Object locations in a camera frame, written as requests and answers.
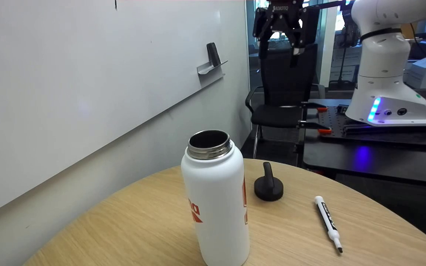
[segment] chair seat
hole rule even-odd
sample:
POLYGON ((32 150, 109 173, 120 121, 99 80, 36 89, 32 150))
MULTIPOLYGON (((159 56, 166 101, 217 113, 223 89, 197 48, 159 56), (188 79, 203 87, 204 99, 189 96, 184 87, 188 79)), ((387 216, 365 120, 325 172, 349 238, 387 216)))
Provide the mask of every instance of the chair seat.
POLYGON ((293 128, 298 125, 301 117, 302 109, 299 107, 283 108, 261 105, 252 113, 251 122, 261 126, 293 128))

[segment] whiteboard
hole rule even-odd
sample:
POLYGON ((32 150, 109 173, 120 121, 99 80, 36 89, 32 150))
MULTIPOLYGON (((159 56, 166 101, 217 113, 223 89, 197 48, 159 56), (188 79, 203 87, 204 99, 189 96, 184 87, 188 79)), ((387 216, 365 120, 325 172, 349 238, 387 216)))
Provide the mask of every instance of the whiteboard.
POLYGON ((219 5, 0 0, 0 207, 200 90, 219 5))

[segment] black bottle cap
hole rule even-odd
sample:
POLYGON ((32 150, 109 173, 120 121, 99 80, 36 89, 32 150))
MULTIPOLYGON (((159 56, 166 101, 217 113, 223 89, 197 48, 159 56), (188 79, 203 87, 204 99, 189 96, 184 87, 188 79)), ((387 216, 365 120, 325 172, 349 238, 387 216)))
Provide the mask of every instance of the black bottle cap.
POLYGON ((264 163, 264 176, 254 182, 254 193, 265 201, 276 201, 284 195, 284 184, 272 175, 272 167, 269 162, 264 163))

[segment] black table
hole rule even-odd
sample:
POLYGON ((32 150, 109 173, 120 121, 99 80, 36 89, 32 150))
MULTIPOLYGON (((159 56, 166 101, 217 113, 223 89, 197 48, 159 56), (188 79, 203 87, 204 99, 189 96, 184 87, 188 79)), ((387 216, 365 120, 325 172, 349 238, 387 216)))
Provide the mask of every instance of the black table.
MULTIPOLYGON (((348 105, 351 100, 313 99, 325 106, 348 105)), ((317 112, 308 110, 307 121, 318 122, 317 112)), ((426 151, 355 141, 330 141, 316 130, 306 130, 303 164, 326 173, 358 175, 384 180, 425 183, 426 151)))

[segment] dry erase marker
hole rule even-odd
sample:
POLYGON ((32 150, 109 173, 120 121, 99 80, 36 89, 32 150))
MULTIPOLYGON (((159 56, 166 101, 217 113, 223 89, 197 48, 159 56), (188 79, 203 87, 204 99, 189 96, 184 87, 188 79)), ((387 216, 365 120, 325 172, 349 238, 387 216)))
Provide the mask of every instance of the dry erase marker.
POLYGON ((323 200, 321 196, 316 196, 315 203, 317 204, 318 210, 320 210, 320 213, 321 213, 321 217, 323 218, 323 221, 325 222, 325 225, 328 229, 328 236, 335 243, 335 246, 338 249, 338 251, 340 253, 343 253, 343 247, 341 246, 341 243, 339 242, 338 230, 336 230, 335 223, 333 222, 333 219, 331 219, 331 215, 327 208, 327 205, 325 204, 325 201, 323 200))

